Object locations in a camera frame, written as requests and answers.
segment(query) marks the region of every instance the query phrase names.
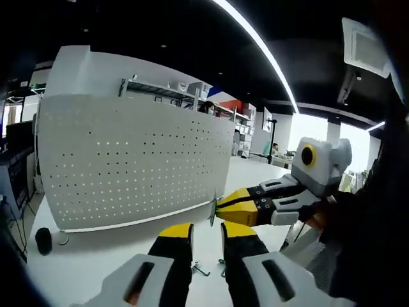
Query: air vent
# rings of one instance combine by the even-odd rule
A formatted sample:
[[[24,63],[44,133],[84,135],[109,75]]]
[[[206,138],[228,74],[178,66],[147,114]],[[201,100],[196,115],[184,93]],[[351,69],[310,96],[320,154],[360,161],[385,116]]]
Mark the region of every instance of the air vent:
[[[388,78],[390,61],[380,39],[367,26],[343,18],[344,62]]]

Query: ceiling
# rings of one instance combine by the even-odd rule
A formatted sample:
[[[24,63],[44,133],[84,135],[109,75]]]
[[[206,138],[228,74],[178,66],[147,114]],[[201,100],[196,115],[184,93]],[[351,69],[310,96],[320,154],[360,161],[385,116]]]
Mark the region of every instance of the ceiling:
[[[230,3],[268,45],[296,101],[303,103],[302,113],[340,117],[337,120],[363,128],[385,118],[394,92],[390,77],[357,68],[362,80],[354,82],[347,106],[337,103],[351,70],[343,61],[341,18],[371,24],[366,1]],[[9,77],[31,76],[35,64],[54,59],[62,45],[86,44],[92,51],[177,69],[259,109],[267,106],[271,112],[292,113],[292,107],[282,103],[288,100],[284,88],[257,45],[211,0],[72,0],[29,5],[16,11],[20,25],[29,31],[14,38],[15,49],[9,51],[17,66]]]

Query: window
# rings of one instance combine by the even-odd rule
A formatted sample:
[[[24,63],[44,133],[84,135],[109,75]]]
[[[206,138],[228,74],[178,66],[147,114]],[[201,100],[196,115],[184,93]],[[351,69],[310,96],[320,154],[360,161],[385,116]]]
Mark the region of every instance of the window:
[[[327,139],[328,122],[325,118],[294,114],[289,134],[288,150],[297,150],[301,138],[309,137],[325,141]]]
[[[341,139],[349,139],[352,149],[352,163],[346,169],[348,171],[361,172],[367,169],[369,158],[369,142],[371,136],[363,129],[341,123],[339,134]]]
[[[4,107],[4,114],[3,114],[3,131],[1,132],[2,136],[6,136],[6,126],[11,125],[12,123],[19,123],[21,119],[21,112],[22,112],[22,105],[18,104],[16,106],[12,106],[15,109],[14,117],[9,118],[10,114],[10,105]]]

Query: robotic arm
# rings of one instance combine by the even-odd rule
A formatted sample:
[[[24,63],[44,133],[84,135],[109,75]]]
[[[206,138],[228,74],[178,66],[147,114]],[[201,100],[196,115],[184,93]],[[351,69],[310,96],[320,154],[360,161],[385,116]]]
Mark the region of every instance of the robotic arm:
[[[342,175],[351,164],[351,145],[347,139],[336,144],[302,138],[294,157],[291,174],[241,188],[223,200],[213,200],[214,216],[246,226],[292,225],[313,203],[338,191]]]
[[[269,253],[250,227],[288,225],[306,219],[313,203],[333,195],[351,163],[347,139],[337,144],[303,138],[291,174],[242,188],[217,202],[212,214],[221,224],[226,282],[235,307],[354,306],[316,288],[314,277],[279,252]],[[136,255],[106,277],[101,292],[72,306],[184,306],[192,281],[191,223],[159,234],[147,255]]]

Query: led light strip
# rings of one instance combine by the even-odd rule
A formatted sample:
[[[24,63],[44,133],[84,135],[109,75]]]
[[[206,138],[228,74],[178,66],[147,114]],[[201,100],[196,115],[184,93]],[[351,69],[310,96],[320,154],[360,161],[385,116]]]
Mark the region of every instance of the led light strip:
[[[284,74],[281,71],[281,68],[275,58],[273,57],[272,53],[270,50],[268,50],[267,45],[265,42],[261,39],[261,37],[258,35],[256,30],[249,24],[249,22],[226,0],[213,0],[217,5],[219,5],[223,10],[225,10],[227,13],[229,13],[232,18],[234,18],[241,27],[246,30],[246,32],[251,36],[251,38],[254,40],[254,42],[258,45],[258,47],[261,49],[261,51],[264,53],[266,56],[267,60],[271,63],[273,66],[275,72],[279,76],[282,85],[286,89],[287,95],[291,103],[293,104],[294,107],[294,112],[297,114],[299,113],[297,104],[295,103],[295,99],[293,96],[293,93],[291,92],[291,88],[289,88],[288,82],[286,78],[284,77]]]
[[[379,127],[382,127],[383,125],[385,125],[385,122],[381,122],[381,123],[379,123],[378,125],[375,125],[375,126],[373,126],[373,127],[371,127],[371,128],[366,129],[366,132],[375,130],[375,129],[379,128]]]

